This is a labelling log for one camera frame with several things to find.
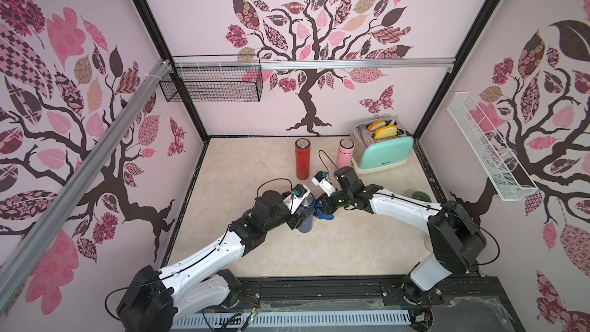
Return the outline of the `blue thermos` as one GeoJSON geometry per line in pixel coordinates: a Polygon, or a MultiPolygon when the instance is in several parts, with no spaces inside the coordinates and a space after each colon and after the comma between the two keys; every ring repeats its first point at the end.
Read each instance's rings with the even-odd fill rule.
{"type": "Polygon", "coordinates": [[[315,208],[315,197],[310,194],[299,207],[301,211],[303,221],[298,227],[298,231],[301,233],[308,233],[313,228],[313,214],[316,211],[315,208]]]}

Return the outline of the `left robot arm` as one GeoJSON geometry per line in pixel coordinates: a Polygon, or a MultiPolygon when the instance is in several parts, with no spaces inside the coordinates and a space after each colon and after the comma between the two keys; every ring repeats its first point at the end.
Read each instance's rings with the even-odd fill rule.
{"type": "Polygon", "coordinates": [[[266,191],[209,246],[158,270],[143,267],[115,309],[124,329],[169,331],[187,315],[237,299],[241,284],[226,265],[263,244],[273,229],[283,224],[295,229],[303,222],[297,210],[309,197],[304,184],[287,194],[266,191]]]}

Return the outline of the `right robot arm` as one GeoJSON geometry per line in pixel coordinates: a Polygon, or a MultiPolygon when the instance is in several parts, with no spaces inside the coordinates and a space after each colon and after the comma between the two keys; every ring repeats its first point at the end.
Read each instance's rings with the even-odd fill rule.
{"type": "Polygon", "coordinates": [[[312,183],[324,192],[321,211],[361,210],[405,222],[430,237],[432,252],[403,279],[401,291],[410,304],[421,304],[426,294],[451,275],[464,275],[487,245],[482,229],[455,201],[429,203],[396,195],[378,184],[365,185],[351,167],[335,172],[340,189],[327,172],[318,172],[312,183]]]}

